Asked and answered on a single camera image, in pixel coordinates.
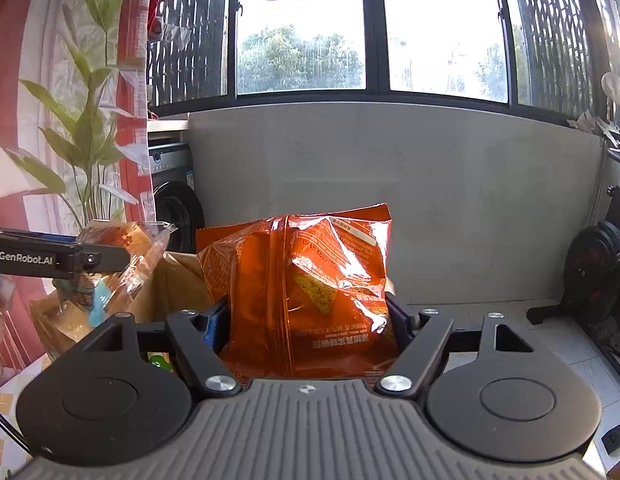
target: crinkled plastic wrapper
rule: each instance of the crinkled plastic wrapper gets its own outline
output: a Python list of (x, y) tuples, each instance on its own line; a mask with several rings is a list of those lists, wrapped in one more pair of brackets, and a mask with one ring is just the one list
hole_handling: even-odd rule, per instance
[(73, 280), (53, 280), (60, 305), (46, 314), (48, 320), (78, 342), (107, 317), (126, 312), (163, 256), (173, 231), (165, 222), (91, 221), (77, 242), (125, 248), (130, 263), (122, 272), (80, 272)]
[(241, 379), (366, 377), (399, 354), (385, 303), (387, 205), (197, 231), (214, 301), (229, 294), (221, 358)]

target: white tiled floor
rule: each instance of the white tiled floor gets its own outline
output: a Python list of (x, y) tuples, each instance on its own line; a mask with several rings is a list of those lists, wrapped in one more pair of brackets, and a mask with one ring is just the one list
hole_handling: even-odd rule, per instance
[[(416, 311), (423, 308), (436, 308), (455, 318), (455, 327), (477, 330), (489, 312), (500, 312), (506, 319), (513, 320), (528, 330), (534, 330), (541, 341), (548, 346), (565, 364), (569, 365), (589, 384), (601, 399), (603, 414), (594, 444), (606, 470), (620, 460), (620, 448), (608, 455), (601, 437), (620, 424), (620, 379), (610, 367), (599, 349), (570, 318), (555, 317), (533, 326), (526, 312), (533, 306), (556, 304), (556, 300), (509, 301), (507, 303), (469, 303), (453, 305), (410, 305)], [(446, 367), (450, 370), (474, 360), (472, 352), (453, 354)]]

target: silver screw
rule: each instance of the silver screw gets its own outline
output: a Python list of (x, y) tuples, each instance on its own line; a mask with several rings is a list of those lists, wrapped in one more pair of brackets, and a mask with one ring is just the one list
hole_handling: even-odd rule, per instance
[(236, 388), (236, 381), (227, 375), (213, 375), (205, 380), (205, 387), (213, 392), (229, 392)]
[(402, 375), (388, 375), (381, 379), (381, 387), (389, 392), (404, 392), (412, 387), (412, 381)]
[(299, 388), (299, 391), (302, 394), (310, 395), (316, 391), (316, 388), (312, 386), (311, 384), (304, 384), (303, 386)]

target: washing machine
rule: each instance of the washing machine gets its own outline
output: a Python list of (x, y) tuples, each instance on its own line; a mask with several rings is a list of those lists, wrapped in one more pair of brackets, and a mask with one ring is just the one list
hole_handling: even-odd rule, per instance
[(192, 154), (187, 142), (150, 146), (150, 170), (156, 219), (178, 228), (170, 236), (168, 251), (196, 252), (195, 231), (205, 222), (194, 192)]

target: window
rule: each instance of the window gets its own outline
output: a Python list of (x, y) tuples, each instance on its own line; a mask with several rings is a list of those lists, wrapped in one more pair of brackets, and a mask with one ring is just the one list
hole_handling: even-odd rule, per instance
[(151, 105), (227, 93), (228, 0), (166, 0), (157, 15), (184, 27), (189, 39), (148, 45), (148, 95)]
[(577, 117), (592, 107), (579, 0), (508, 0), (519, 104)]
[(363, 0), (239, 0), (237, 93), (365, 88)]
[(508, 100), (498, 0), (385, 0), (390, 88)]

